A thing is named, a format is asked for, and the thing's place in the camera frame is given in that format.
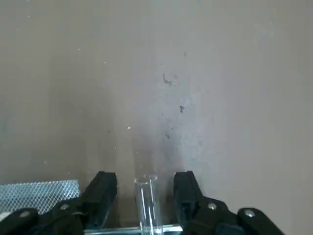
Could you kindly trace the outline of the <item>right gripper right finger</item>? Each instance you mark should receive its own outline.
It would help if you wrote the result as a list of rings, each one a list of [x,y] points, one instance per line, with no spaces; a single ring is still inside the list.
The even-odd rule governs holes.
[[[182,235],[282,235],[261,210],[231,212],[225,202],[204,196],[192,171],[174,176],[174,202]]]

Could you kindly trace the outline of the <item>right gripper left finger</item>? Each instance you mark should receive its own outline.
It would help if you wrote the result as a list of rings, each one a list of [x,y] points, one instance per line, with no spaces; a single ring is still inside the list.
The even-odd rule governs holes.
[[[99,171],[77,197],[54,200],[45,212],[23,206],[0,221],[2,235],[83,235],[87,229],[104,228],[117,194],[117,178]]]

